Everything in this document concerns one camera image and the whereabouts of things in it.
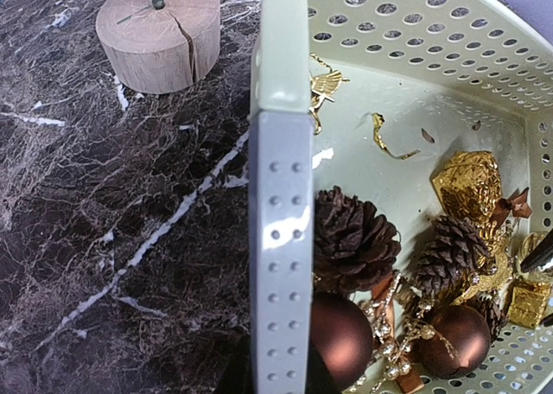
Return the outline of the small green christmas tree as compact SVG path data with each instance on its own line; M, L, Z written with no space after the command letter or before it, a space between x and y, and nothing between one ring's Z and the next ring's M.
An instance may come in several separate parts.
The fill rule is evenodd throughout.
M220 51L220 0L106 0L96 32L111 66L136 92L181 91L213 69Z

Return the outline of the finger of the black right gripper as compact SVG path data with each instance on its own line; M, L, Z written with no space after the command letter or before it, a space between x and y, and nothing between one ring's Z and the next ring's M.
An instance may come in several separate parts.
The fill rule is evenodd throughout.
M552 242L543 240L522 261L520 269L523 273L534 270L550 270L552 268Z

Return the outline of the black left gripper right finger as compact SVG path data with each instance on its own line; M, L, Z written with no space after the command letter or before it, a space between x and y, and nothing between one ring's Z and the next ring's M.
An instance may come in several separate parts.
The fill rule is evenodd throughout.
M335 393L333 378L315 346L310 346L308 351L307 393Z

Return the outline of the cream perforated plastic basket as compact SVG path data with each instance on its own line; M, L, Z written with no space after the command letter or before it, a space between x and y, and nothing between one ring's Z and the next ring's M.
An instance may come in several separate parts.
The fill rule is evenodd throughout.
M372 200L408 245L447 153L485 149L552 226L552 47L498 0L261 0L249 144L253 384L307 381L315 192Z

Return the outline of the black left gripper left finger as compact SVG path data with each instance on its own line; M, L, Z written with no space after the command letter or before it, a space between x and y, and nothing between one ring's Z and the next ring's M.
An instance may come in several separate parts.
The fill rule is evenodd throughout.
M218 394L252 394L250 336L244 335L218 383Z

